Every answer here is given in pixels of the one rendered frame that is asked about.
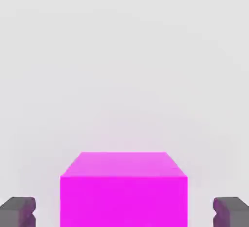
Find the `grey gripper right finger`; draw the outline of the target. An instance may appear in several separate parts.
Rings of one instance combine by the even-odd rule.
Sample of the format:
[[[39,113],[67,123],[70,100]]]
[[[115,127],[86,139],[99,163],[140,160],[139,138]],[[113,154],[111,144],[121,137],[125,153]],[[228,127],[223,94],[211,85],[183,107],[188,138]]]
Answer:
[[[249,227],[249,206],[238,197],[216,197],[213,227]]]

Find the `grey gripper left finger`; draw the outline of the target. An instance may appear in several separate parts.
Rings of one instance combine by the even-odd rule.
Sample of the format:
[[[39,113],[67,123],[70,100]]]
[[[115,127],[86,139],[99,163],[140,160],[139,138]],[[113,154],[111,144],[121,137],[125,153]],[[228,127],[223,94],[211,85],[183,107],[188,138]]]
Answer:
[[[33,197],[11,197],[0,206],[0,227],[36,227]]]

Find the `small magenta cube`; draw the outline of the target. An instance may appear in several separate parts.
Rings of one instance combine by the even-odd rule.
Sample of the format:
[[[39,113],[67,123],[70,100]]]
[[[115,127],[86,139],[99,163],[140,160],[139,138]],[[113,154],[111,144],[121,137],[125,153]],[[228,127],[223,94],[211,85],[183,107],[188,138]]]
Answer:
[[[165,152],[82,152],[60,178],[60,227],[188,227],[188,178]]]

